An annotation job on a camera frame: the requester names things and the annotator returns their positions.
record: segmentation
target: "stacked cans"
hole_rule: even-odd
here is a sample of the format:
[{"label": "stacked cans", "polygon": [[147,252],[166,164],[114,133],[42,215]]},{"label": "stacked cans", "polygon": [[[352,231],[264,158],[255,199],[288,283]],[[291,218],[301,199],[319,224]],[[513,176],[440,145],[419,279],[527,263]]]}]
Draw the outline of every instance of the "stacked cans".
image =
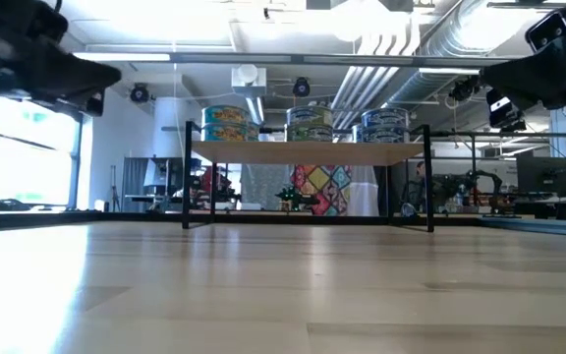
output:
[{"label": "stacked cans", "polygon": [[327,107],[300,106],[287,111],[287,142],[332,142],[333,114]]},{"label": "stacked cans", "polygon": [[259,125],[240,107],[216,105],[202,110],[204,142],[253,142],[258,141],[258,132]]},{"label": "stacked cans", "polygon": [[364,143],[404,143],[408,132],[408,111],[402,108],[379,108],[362,115],[361,130]]}]

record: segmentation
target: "wooden shelf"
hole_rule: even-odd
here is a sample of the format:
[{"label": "wooden shelf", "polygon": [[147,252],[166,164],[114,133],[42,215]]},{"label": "wooden shelf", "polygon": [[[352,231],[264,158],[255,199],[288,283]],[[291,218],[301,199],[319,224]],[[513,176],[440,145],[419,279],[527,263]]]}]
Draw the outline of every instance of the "wooden shelf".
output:
[{"label": "wooden shelf", "polygon": [[194,142],[193,150],[222,163],[391,166],[422,153],[423,144]]}]

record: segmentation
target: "ceiling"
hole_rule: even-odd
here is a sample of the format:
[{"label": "ceiling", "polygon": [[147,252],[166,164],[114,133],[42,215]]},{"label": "ceiling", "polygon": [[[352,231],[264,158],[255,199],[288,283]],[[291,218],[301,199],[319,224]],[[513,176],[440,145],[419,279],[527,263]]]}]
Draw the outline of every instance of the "ceiling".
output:
[{"label": "ceiling", "polygon": [[[354,54],[362,42],[351,32],[380,26],[390,21],[382,18],[384,10],[356,13],[345,6],[366,1],[349,0],[334,10],[306,10],[306,0],[64,0],[62,13],[70,21],[63,46],[71,51],[213,51]],[[421,33],[430,30],[456,0],[437,0],[435,10],[418,14]],[[270,19],[263,8],[270,9]],[[525,24],[489,55],[526,55],[530,49],[523,40]],[[231,69],[236,65],[115,63],[124,80],[116,90],[127,95],[134,83],[147,83],[155,96],[178,95],[203,97],[201,105],[234,104],[246,106],[246,100],[232,93]],[[283,124],[281,113],[292,106],[307,104],[308,99],[294,99],[292,85],[298,77],[309,78],[313,100],[333,100],[349,68],[338,66],[266,65],[268,94],[263,98],[266,125]],[[385,102],[416,70],[399,70],[370,104],[374,108]],[[437,95],[416,109],[416,121],[433,129],[460,130],[482,128],[487,109],[481,99],[449,109],[445,96],[458,76],[447,77],[437,88]],[[535,121],[546,112],[535,112]]]}]

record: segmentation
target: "glass window panel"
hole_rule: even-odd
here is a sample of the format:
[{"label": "glass window panel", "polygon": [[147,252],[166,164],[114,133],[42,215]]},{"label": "glass window panel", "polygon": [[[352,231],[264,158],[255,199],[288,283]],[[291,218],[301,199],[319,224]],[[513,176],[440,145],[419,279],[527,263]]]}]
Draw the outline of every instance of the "glass window panel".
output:
[{"label": "glass window panel", "polygon": [[30,102],[0,98],[0,134],[73,151],[78,122]]},{"label": "glass window panel", "polygon": [[0,138],[0,200],[66,205],[70,183],[68,153]]}]

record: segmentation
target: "ceiling light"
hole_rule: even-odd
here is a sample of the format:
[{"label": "ceiling light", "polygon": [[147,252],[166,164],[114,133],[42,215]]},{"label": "ceiling light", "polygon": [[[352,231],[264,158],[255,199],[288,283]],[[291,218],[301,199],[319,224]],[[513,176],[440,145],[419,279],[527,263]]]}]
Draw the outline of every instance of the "ceiling light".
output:
[{"label": "ceiling light", "polygon": [[78,52],[74,53],[80,59],[90,61],[130,61],[130,62],[168,62],[170,61],[169,54],[159,53],[93,53],[93,52]]},{"label": "ceiling light", "polygon": [[421,74],[453,74],[453,75],[478,75],[479,69],[460,68],[419,68]]}]

